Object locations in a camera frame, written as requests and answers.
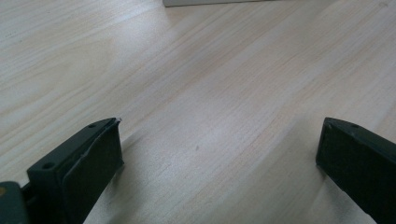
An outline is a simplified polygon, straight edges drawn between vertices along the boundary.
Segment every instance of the table surface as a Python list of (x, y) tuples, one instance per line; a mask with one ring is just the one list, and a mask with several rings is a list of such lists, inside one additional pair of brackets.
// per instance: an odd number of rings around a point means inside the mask
[(0, 179), (122, 118), (86, 223), (374, 223), (315, 165), (325, 117), (396, 142), (396, 1), (0, 2)]

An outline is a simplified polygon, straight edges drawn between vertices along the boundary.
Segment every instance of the light wood surface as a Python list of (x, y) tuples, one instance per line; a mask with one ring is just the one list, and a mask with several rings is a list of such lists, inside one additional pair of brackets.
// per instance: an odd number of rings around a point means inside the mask
[(0, 1), (0, 180), (121, 117), (86, 223), (374, 223), (315, 165), (325, 117), (396, 142), (396, 1)]

